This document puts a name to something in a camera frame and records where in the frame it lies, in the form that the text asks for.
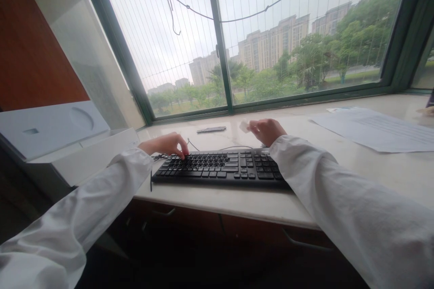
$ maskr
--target person's left hand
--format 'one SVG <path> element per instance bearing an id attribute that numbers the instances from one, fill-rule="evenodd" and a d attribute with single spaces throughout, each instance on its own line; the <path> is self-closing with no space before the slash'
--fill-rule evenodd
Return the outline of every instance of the person's left hand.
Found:
<path id="1" fill-rule="evenodd" d="M 187 142 L 176 132 L 142 142 L 138 147 L 148 155 L 156 152 L 168 155 L 177 154 L 181 159 L 184 159 L 185 155 L 189 154 Z"/>

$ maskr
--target windowsill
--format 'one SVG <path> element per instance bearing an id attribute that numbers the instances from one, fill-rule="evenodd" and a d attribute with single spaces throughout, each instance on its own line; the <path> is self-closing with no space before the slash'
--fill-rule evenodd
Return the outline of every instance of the windowsill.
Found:
<path id="1" fill-rule="evenodd" d="M 434 118 L 422 117 L 416 112 L 424 108 L 428 96 L 384 95 L 351 99 L 341 102 L 289 107 L 277 110 L 215 117 L 206 120 L 185 121 L 160 126 L 151 126 L 138 132 L 139 139 L 176 131 L 185 139 L 190 138 L 199 150 L 219 150 L 231 145 L 260 147 L 260 142 L 251 134 L 239 129 L 243 119 L 274 118 L 291 134 L 332 153 L 339 164 L 416 202 L 434 209 L 432 196 L 434 152 L 410 154 L 380 154 L 356 144 L 308 120 L 308 115 L 326 112 L 326 108 L 359 106 L 397 117 L 411 123 L 434 128 Z M 207 127 L 226 126 L 225 132 L 197 134 Z M 162 164 L 155 164 L 154 170 Z M 314 219 L 292 193 L 276 191 L 235 189 L 225 187 L 154 185 L 150 192 L 149 179 L 138 190 L 138 199 L 162 202 L 211 212 L 242 216 L 305 228 L 318 228 Z"/>

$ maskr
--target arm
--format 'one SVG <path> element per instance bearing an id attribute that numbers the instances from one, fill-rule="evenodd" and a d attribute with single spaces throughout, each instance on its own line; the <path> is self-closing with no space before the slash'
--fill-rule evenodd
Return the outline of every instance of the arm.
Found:
<path id="1" fill-rule="evenodd" d="M 116 156 L 107 169 L 0 246 L 0 288 L 74 288 L 86 252 L 148 177 L 154 152 L 184 158 L 188 149 L 173 133 Z"/>
<path id="2" fill-rule="evenodd" d="M 330 153 L 286 135 L 274 120 L 253 124 L 284 179 L 370 287 L 434 284 L 432 210 L 339 166 Z"/>

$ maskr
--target keyboard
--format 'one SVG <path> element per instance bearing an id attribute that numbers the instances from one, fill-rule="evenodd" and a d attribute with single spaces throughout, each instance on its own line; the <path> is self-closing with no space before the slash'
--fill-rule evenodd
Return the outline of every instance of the keyboard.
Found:
<path id="1" fill-rule="evenodd" d="M 268 148 L 196 151 L 171 155 L 152 175 L 154 183 L 241 186 L 290 190 Z"/>

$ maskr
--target hand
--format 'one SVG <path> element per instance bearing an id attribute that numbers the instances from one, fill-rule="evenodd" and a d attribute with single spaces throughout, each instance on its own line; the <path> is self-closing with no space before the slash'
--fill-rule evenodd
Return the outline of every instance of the hand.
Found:
<path id="1" fill-rule="evenodd" d="M 142 142 L 138 147 L 148 155 L 156 152 L 168 155 L 177 154 L 182 160 L 184 160 L 185 155 L 189 154 L 187 142 L 176 132 Z"/>
<path id="2" fill-rule="evenodd" d="M 255 137 L 267 147 L 271 147 L 281 135 L 287 134 L 280 123 L 273 119 L 250 121 L 247 129 L 252 131 Z"/>

